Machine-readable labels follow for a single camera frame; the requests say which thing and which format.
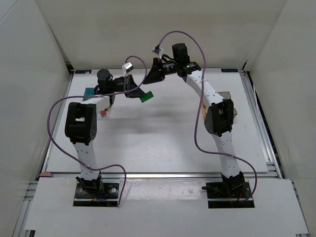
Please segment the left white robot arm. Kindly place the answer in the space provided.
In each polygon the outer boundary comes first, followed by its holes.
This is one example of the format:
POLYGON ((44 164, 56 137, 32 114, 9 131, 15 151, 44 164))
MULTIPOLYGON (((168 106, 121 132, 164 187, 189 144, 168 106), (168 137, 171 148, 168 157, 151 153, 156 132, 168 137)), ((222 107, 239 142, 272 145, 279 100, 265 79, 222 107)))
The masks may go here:
POLYGON ((80 161, 81 174, 76 179, 84 191, 95 196, 99 196, 103 190, 101 171, 95 170, 96 158, 93 147, 93 140, 97 134, 97 117, 113 105, 114 94, 118 92, 123 92, 127 98, 140 98, 145 95, 131 74, 113 78, 109 70, 101 69, 97 72, 94 97, 81 103, 71 102, 68 106, 65 135, 73 144, 80 161))

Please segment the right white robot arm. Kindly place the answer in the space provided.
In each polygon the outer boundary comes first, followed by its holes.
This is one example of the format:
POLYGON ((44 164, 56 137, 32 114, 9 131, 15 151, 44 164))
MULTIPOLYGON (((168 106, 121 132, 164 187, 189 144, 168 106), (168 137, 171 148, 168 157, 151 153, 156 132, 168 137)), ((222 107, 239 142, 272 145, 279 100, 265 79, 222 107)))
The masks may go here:
POLYGON ((201 67, 190 60, 184 43, 172 46, 172 57, 163 54, 159 45, 153 48, 153 53, 157 54, 157 57, 153 59, 152 68, 146 76, 145 84, 160 82, 165 79, 166 75, 177 74, 200 97, 207 109, 204 126, 215 141, 222 176, 222 182, 212 184, 205 189, 223 198, 232 197, 233 193, 240 191, 245 183, 232 143, 233 101, 224 98, 206 80, 201 67))

